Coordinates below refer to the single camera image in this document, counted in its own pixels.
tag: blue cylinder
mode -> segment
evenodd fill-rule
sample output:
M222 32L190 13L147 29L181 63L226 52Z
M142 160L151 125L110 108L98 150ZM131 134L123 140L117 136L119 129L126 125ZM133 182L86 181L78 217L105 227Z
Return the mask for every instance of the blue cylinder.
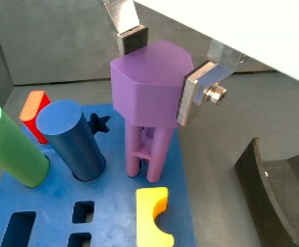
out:
M69 99L51 103L39 114L36 125L77 179L98 178L106 166L105 157L79 103Z

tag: blue shape sorter board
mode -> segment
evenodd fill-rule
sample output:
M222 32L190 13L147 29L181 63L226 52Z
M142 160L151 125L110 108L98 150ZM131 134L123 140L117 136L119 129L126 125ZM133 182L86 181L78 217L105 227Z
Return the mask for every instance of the blue shape sorter board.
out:
M174 246L197 246L177 132L170 144L161 181L158 183L147 181L146 165L138 177L130 178L126 175L123 117L111 104L83 106L83 110L89 119L93 112L101 117L111 116L107 123L110 132L95 135L106 157L106 170L95 181L82 182L75 179L51 145L40 145L24 127L23 132L43 154L50 157L51 171L45 182L35 189L24 187L7 173L3 174L0 247L23 247L11 244L8 239L11 236L16 237L22 231L22 222L18 221L19 224L12 222L12 215L16 212L32 212L34 225L28 228L30 238L26 246L79 247L83 246L83 239L91 240L89 246L93 247L137 246L135 190L159 186L169 188L169 210L159 215L157 224L166 233L174 235ZM74 215L78 212L75 205L82 202L94 202L94 220L89 223L74 223L73 218L78 218L78 215Z

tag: purple hexagonal block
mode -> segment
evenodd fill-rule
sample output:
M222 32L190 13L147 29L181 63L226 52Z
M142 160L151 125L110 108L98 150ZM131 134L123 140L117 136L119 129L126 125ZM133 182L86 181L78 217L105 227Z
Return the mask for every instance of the purple hexagonal block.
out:
M161 179L174 129L185 76L193 59L177 45L158 41L111 63L114 107L126 118L127 174L149 161L147 179Z
M183 78L191 54L158 41L111 63L114 107L137 126L178 127Z

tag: yellow c-shaped block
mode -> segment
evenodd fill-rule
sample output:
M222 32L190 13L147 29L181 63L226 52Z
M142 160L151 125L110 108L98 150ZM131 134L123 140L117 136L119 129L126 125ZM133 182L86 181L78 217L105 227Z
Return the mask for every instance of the yellow c-shaped block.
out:
M155 224L159 213L167 210L169 189L166 187L137 190L137 246L171 247L174 236Z

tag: square hole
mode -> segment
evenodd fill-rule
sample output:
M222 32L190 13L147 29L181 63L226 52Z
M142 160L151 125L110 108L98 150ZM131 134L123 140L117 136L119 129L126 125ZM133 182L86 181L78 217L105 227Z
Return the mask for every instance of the square hole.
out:
M35 218L36 212L34 211L12 214L0 247L28 246Z
M78 202L74 206L73 223L91 223L94 220L94 202Z
M90 233L74 233L69 239L67 247L90 247L93 235Z

